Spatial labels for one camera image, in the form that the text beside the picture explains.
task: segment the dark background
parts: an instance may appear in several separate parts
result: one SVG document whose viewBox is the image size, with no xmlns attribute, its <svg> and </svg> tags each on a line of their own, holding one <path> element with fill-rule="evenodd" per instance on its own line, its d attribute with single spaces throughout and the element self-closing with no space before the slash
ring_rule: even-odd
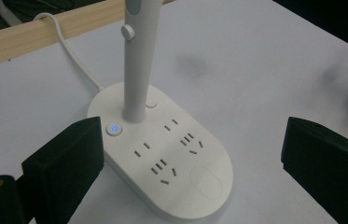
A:
<svg viewBox="0 0 348 224">
<path fill-rule="evenodd" d="M 103 0 L 42 0 L 53 7 L 39 2 L 38 0 L 4 0 L 5 5 L 22 21 L 31 21 L 41 12 L 51 14 L 61 13 L 73 8 L 84 7 Z M 8 25 L 0 17 L 0 29 L 7 28 Z"/>
<path fill-rule="evenodd" d="M 348 43 L 348 0 L 274 0 Z"/>
</svg>

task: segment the table surface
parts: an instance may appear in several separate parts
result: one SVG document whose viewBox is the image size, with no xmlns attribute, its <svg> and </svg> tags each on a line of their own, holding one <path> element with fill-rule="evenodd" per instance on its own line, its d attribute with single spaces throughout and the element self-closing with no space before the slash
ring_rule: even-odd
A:
<svg viewBox="0 0 348 224">
<path fill-rule="evenodd" d="M 68 40 L 106 86 L 123 80 L 122 23 Z M 227 203 L 193 223 L 337 223 L 280 157 L 290 116 L 348 137 L 348 44 L 273 1 L 177 0 L 161 9 L 151 84 L 232 160 Z M 0 63 L 0 175 L 20 177 L 22 161 L 86 118 L 96 93 L 60 44 Z M 108 165 L 70 220 L 165 222 Z"/>
</svg>

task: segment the wooden plank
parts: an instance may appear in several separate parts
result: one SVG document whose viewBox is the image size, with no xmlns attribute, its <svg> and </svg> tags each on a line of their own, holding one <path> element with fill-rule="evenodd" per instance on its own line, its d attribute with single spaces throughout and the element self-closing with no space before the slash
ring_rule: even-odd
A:
<svg viewBox="0 0 348 224">
<path fill-rule="evenodd" d="M 70 38 L 124 18 L 124 0 L 107 0 L 57 15 Z M 59 41 L 52 21 L 30 21 L 0 30 L 0 63 Z"/>
</svg>

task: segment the power cord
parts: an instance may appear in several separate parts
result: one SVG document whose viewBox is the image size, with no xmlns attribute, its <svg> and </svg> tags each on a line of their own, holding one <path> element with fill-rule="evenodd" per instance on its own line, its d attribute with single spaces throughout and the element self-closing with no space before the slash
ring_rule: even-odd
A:
<svg viewBox="0 0 348 224">
<path fill-rule="evenodd" d="M 48 3 L 48 2 L 46 2 L 46 1 L 43 1 L 43 0 L 35 0 L 35 1 L 38 2 L 38 3 L 44 4 L 44 5 L 46 5 L 46 6 L 52 7 L 52 8 L 54 8 L 54 9 L 60 10 L 60 11 L 62 11 L 62 12 L 67 11 L 67 10 L 70 10 L 70 9 L 73 9 L 74 6 L 75 6 L 75 3 L 74 3 L 72 0 L 69 0 L 69 1 L 68 1 L 69 4 L 71 4 L 70 7 L 60 7 L 60 6 L 53 5 L 53 4 Z"/>
<path fill-rule="evenodd" d="M 57 30 L 58 37 L 60 38 L 61 44 L 63 45 L 63 48 L 66 50 L 66 52 L 69 54 L 69 56 L 72 58 L 72 60 L 77 64 L 77 66 L 81 69 L 81 71 L 86 75 L 86 77 L 98 88 L 98 91 L 102 91 L 104 89 L 104 86 L 98 81 L 98 79 L 87 69 L 87 67 L 78 59 L 78 57 L 75 55 L 73 50 L 69 47 L 66 40 L 63 38 L 63 33 L 61 31 L 61 26 L 58 23 L 57 19 L 47 13 L 43 12 L 38 14 L 35 18 L 35 20 L 40 20 L 42 18 L 49 17 L 54 21 L 55 28 Z"/>
</svg>

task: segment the stand base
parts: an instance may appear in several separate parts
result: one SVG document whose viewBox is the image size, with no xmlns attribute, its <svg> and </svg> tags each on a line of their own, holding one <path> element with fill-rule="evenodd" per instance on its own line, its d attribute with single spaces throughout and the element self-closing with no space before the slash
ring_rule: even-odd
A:
<svg viewBox="0 0 348 224">
<path fill-rule="evenodd" d="M 207 217 L 228 199 L 233 173 L 223 145 L 158 89 L 149 86 L 146 119 L 122 116 L 124 85 L 99 92 L 88 118 L 101 117 L 104 157 L 161 217 Z"/>
</svg>

